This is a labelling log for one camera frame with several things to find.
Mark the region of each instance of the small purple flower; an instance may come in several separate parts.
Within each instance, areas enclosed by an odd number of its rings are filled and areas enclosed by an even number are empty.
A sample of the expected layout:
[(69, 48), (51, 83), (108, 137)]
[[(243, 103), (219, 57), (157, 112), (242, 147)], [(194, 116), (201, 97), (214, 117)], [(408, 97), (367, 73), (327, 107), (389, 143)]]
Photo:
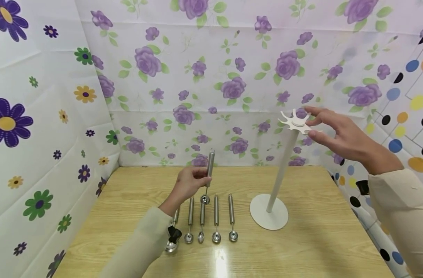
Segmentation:
[(267, 132), (269, 128), (270, 128), (270, 124), (265, 121), (258, 125), (258, 132)]
[(221, 92), (224, 98), (237, 99), (244, 93), (247, 84), (241, 77), (235, 77), (232, 81), (226, 81), (221, 86)]
[(196, 61), (196, 63), (191, 66), (191, 69), (193, 70), (194, 76), (203, 76), (207, 66), (202, 61)]
[(205, 167), (208, 164), (208, 157), (203, 154), (198, 154), (192, 161), (192, 166), (202, 166)]
[(356, 106), (368, 106), (381, 97), (381, 91), (377, 84), (368, 84), (365, 87), (353, 88), (349, 94), (349, 104)]
[(299, 36), (299, 39), (296, 41), (296, 44), (299, 46), (303, 46), (312, 38), (313, 38), (312, 32), (304, 32)]
[(91, 55), (91, 59), (94, 62), (94, 67), (103, 70), (103, 61), (98, 56)]
[(163, 100), (164, 99), (164, 91), (162, 91), (159, 88), (156, 88), (156, 90), (154, 90), (151, 93), (151, 96), (153, 97), (153, 99), (155, 100)]
[(308, 103), (310, 102), (311, 99), (313, 99), (314, 95), (312, 93), (306, 94), (303, 97), (303, 100), (301, 101), (301, 103)]
[(188, 91), (185, 91), (185, 90), (181, 91), (178, 94), (179, 100), (186, 100), (186, 97), (188, 97), (188, 94), (189, 94)]
[(242, 129), (237, 126), (235, 126), (232, 130), (235, 134), (238, 134), (238, 135), (242, 134)]
[(196, 145), (196, 144), (192, 145), (191, 148), (193, 150), (195, 150), (196, 152), (199, 152), (201, 150), (201, 147), (199, 145)]
[(141, 153), (145, 150), (145, 143), (141, 139), (132, 137), (130, 141), (126, 144), (126, 148), (132, 153)]
[(244, 71), (245, 61), (242, 58), (236, 58), (235, 65), (237, 66), (237, 70), (240, 72)]
[(198, 141), (198, 143), (207, 143), (208, 142), (208, 137), (204, 134), (199, 135), (198, 137), (196, 137), (196, 140)]
[(263, 17), (260, 17), (258, 15), (256, 17), (255, 30), (258, 31), (260, 34), (265, 34), (268, 31), (272, 30), (272, 25), (270, 25), (270, 22), (268, 21), (265, 15)]
[(377, 2), (378, 0), (349, 0), (344, 9), (344, 16), (348, 17), (348, 24), (360, 22), (367, 18)]
[(335, 78), (338, 77), (338, 75), (340, 73), (343, 72), (343, 67), (341, 65), (336, 65), (335, 67), (332, 67), (329, 71), (328, 71), (328, 75), (327, 75), (327, 79), (329, 80), (333, 80)]
[(109, 30), (110, 27), (113, 27), (113, 23), (106, 17), (101, 11), (91, 11), (93, 16), (92, 21), (95, 26), (100, 27), (102, 30)]
[(148, 128), (149, 131), (156, 131), (157, 130), (157, 123), (153, 120), (149, 120), (145, 126)]
[(133, 134), (133, 132), (131, 131), (131, 129), (130, 129), (129, 127), (127, 127), (127, 126), (123, 126), (123, 127), (121, 128), (121, 130), (122, 130), (123, 132), (125, 132), (126, 134)]
[(147, 41), (154, 41), (159, 36), (159, 30), (156, 27), (150, 27), (145, 32)]
[(381, 64), (378, 66), (377, 76), (379, 79), (384, 80), (391, 73), (391, 69), (386, 64)]
[(189, 111), (185, 105), (179, 105), (173, 109), (174, 119), (180, 124), (191, 125), (191, 122), (195, 120), (195, 114)]
[(243, 153), (247, 150), (249, 146), (249, 141), (244, 140), (243, 138), (238, 138), (235, 142), (230, 144), (230, 150), (234, 154)]
[(211, 107), (208, 109), (208, 112), (209, 112), (210, 114), (216, 114), (216, 113), (218, 112), (218, 109), (217, 109), (215, 106), (211, 106)]

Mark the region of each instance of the white pole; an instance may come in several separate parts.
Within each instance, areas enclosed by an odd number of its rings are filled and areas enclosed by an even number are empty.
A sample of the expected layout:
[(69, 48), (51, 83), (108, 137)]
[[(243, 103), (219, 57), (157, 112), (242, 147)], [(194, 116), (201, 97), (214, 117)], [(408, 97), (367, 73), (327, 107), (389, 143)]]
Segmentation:
[(273, 186), (272, 193), (270, 194), (270, 199), (268, 201), (267, 205), (267, 213), (272, 212), (273, 204), (275, 203), (276, 196), (278, 196), (279, 188), (281, 187), (284, 173), (286, 172), (286, 169), (288, 167), (288, 160), (290, 159), (290, 155), (292, 154), (293, 147), (296, 144), (296, 141), (298, 139), (299, 130), (293, 129), (291, 130), (291, 137), (287, 142), (287, 145), (284, 150), (283, 157), (281, 159), (281, 163), (279, 164), (279, 170), (278, 175), (276, 175), (276, 181), (275, 185)]

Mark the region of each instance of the green flower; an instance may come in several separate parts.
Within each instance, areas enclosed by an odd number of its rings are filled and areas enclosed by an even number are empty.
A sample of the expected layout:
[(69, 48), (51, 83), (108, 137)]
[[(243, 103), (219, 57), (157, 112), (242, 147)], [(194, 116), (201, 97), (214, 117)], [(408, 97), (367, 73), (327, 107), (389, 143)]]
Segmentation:
[(33, 76), (29, 77), (29, 82), (31, 83), (31, 86), (34, 88), (37, 88), (39, 85), (39, 82)]
[(29, 215), (29, 220), (33, 221), (37, 216), (39, 218), (45, 215), (45, 210), (49, 210), (51, 208), (50, 201), (53, 199), (53, 195), (48, 195), (49, 190), (45, 190), (43, 193), (41, 191), (36, 191), (34, 193), (34, 199), (28, 199), (25, 202), (27, 208), (23, 211), (23, 216)]
[(83, 49), (78, 47), (77, 51), (74, 52), (74, 55), (77, 56), (76, 60), (79, 61), (79, 62), (82, 62), (82, 64), (84, 64), (84, 65), (93, 64), (91, 52), (86, 47), (84, 47)]
[(61, 234), (62, 232), (66, 231), (66, 229), (68, 229), (68, 226), (71, 225), (71, 219), (72, 217), (69, 214), (67, 216), (63, 216), (62, 221), (59, 222), (59, 227), (57, 228), (57, 231), (59, 231)]
[(109, 135), (106, 135), (105, 138), (108, 139), (108, 143), (113, 143), (113, 145), (117, 145), (117, 135), (116, 132), (110, 131)]

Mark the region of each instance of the white stand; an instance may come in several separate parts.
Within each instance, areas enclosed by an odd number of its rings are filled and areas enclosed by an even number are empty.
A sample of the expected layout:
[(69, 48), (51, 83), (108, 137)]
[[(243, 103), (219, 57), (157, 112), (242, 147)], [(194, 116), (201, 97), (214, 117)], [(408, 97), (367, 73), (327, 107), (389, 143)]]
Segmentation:
[(306, 120), (310, 115), (307, 115), (304, 119), (299, 119), (296, 116), (296, 110), (293, 109), (293, 118), (288, 118), (281, 111), (282, 116), (287, 119), (287, 122), (281, 121), (283, 124), (289, 126), (288, 129), (292, 131), (290, 140), (288, 141), (281, 163), (279, 164), (278, 174), (276, 175), (275, 185), (271, 194), (259, 194), (254, 197), (250, 203), (250, 214), (252, 215), (253, 220), (264, 229), (271, 231), (281, 229), (287, 224), (289, 220), (289, 213), (287, 211), (286, 205), (278, 199), (279, 188), (284, 178), (284, 173), (288, 167), (288, 160), (293, 151), (293, 147), (296, 144), (298, 135), (301, 132), (302, 134), (307, 134), (310, 131), (310, 127), (306, 125)]

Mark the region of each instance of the orange dot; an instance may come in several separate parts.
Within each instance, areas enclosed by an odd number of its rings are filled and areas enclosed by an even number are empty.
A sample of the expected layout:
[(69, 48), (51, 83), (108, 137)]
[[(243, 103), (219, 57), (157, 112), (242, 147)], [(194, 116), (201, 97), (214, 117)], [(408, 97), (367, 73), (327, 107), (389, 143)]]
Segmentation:
[(407, 120), (408, 120), (408, 114), (406, 112), (401, 112), (400, 114), (398, 114), (397, 121), (400, 124), (404, 123)]

